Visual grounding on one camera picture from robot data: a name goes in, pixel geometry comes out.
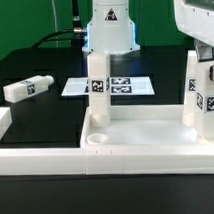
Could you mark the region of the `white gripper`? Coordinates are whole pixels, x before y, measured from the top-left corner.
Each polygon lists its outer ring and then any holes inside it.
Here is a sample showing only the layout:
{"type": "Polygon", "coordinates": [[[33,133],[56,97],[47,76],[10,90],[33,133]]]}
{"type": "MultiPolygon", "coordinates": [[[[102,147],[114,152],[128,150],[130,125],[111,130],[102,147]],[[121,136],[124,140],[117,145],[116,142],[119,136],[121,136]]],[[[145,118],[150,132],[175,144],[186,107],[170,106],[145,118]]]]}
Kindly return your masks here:
{"type": "Polygon", "coordinates": [[[177,28],[197,39],[194,41],[197,59],[213,60],[214,0],[173,0],[173,6],[177,28]]]}

